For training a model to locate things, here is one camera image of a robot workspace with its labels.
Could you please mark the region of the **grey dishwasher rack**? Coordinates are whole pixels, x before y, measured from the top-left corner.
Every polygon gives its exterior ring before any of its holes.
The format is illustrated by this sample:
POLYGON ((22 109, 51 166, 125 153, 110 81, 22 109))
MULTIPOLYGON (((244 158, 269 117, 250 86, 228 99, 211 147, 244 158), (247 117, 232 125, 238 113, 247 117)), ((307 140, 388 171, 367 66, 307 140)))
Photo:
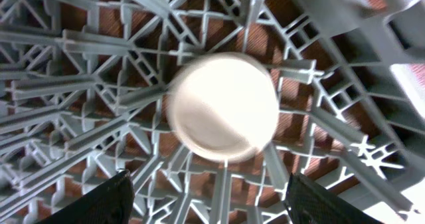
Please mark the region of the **grey dishwasher rack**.
POLYGON ((424 222, 424 0, 1 0, 1 222, 37 223, 121 169, 130 221, 292 223, 292 174, 361 210, 424 222), (279 120, 243 162, 190 151, 167 120, 189 61, 242 53, 279 120))

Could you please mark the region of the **pink bowl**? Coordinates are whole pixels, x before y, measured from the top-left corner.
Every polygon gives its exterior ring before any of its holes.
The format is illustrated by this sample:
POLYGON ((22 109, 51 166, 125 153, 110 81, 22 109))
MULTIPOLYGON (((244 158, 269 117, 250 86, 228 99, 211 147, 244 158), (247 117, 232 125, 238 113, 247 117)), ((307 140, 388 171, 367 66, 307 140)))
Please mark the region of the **pink bowl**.
POLYGON ((172 131, 190 151, 214 162, 243 162, 261 152, 279 115, 270 73, 242 53, 195 58, 169 85, 172 131))

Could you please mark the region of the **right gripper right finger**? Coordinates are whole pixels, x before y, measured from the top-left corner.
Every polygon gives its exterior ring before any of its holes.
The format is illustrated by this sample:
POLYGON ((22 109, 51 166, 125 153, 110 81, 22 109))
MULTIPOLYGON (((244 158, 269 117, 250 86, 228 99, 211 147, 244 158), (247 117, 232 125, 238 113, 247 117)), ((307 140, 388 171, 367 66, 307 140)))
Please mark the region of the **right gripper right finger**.
POLYGON ((290 176, 284 203, 292 223, 381 223, 303 174, 290 176))

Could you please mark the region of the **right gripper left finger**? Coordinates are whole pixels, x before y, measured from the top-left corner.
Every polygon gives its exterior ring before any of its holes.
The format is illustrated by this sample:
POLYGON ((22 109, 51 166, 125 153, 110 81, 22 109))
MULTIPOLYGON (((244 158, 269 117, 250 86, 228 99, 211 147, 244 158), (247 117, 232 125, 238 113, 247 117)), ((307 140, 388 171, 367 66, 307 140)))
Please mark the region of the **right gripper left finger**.
POLYGON ((134 198, 130 171, 121 169, 114 177, 39 224, 128 224, 134 198))

